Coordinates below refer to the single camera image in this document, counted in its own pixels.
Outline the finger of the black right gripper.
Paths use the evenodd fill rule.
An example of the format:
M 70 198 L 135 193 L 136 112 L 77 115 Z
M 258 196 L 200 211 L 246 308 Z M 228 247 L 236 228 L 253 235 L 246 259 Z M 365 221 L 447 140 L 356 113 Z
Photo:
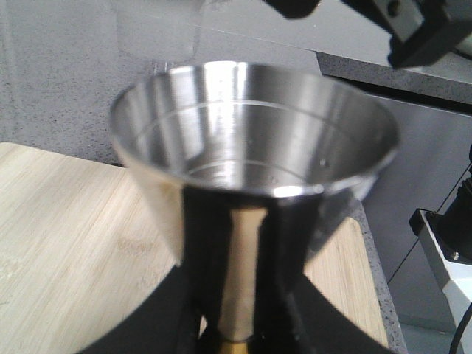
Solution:
M 264 0 L 284 18 L 306 18 L 318 6 L 319 0 Z

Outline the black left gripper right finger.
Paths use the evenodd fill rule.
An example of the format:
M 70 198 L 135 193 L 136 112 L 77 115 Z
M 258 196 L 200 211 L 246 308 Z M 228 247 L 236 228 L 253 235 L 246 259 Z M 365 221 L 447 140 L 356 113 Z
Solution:
M 391 353 L 337 310 L 304 275 L 283 282 L 288 335 L 281 353 Z

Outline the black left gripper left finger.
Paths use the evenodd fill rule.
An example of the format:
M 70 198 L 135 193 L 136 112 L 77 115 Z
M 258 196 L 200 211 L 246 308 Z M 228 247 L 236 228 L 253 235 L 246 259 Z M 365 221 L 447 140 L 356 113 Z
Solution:
M 200 319 L 188 279 L 174 266 L 131 315 L 80 352 L 195 353 Z

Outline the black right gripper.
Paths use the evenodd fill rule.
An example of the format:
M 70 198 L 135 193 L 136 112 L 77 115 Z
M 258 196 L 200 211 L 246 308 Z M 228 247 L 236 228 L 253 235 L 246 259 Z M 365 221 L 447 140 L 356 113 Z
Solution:
M 345 1 L 390 35 L 394 69 L 430 66 L 471 34 L 470 1 Z

